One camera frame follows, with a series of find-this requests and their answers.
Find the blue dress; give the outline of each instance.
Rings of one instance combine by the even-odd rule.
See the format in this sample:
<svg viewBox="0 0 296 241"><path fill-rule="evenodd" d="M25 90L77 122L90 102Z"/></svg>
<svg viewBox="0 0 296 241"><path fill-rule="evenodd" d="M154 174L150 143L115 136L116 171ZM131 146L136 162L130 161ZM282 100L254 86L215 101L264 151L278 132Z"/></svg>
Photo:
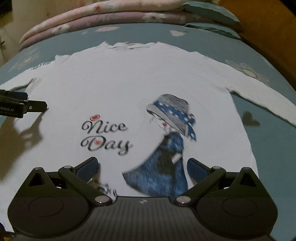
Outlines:
<svg viewBox="0 0 296 241"><path fill-rule="evenodd" d="M178 132L171 132L151 156L139 167L123 173L126 183L149 196L174 199L188 190L183 158L175 164L172 157L183 153L183 139Z"/></svg>

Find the folded blanket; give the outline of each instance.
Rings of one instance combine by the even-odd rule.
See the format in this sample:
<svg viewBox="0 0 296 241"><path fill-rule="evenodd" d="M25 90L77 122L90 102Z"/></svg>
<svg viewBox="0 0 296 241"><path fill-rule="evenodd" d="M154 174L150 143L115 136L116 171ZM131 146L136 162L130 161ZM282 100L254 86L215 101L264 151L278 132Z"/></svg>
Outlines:
<svg viewBox="0 0 296 241"><path fill-rule="evenodd" d="M213 23L212 20L188 12L116 12L87 16L43 32L37 33L21 44L21 49L29 47L52 36L77 31L89 27L117 23L169 23L185 25L190 22Z"/></svg>
<svg viewBox="0 0 296 241"><path fill-rule="evenodd" d="M187 1L188 0L109 0L97 2L88 6L76 8L45 20L44 22L36 25L26 32L21 38L20 43L24 42L27 38L33 36L36 33L40 33L52 27L56 27L60 24L67 23L85 16L110 12L164 12L182 10L184 8L182 4Z"/></svg>

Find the bed sheet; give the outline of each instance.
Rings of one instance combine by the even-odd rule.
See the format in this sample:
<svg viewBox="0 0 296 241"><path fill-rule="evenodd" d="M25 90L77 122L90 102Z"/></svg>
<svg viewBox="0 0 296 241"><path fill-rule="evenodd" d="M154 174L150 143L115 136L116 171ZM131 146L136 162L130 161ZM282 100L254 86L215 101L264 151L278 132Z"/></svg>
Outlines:
<svg viewBox="0 0 296 241"><path fill-rule="evenodd" d="M43 40L22 50L0 68L0 84L28 68L54 60L55 55L70 55L104 41L111 45L163 42L189 52L197 51L262 81L296 104L296 92L285 78L242 41L206 30L161 23L92 27ZM232 96L257 160L260 180L278 207L272 236L278 241L291 240L296 236L296 128L255 104ZM0 117L0 124L3 121L4 117Z"/></svg>

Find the cartoon girl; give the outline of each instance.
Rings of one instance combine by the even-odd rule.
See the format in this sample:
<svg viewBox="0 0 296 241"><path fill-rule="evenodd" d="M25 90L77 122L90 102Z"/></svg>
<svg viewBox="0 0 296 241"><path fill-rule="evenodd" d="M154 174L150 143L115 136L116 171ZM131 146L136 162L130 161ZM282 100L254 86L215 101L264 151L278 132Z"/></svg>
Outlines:
<svg viewBox="0 0 296 241"><path fill-rule="evenodd" d="M163 94L146 107L165 136L144 163L123 173L126 183L149 196L167 196L171 199L188 190L183 167L183 138L196 141L194 115L189 114L187 101L174 95Z"/></svg>

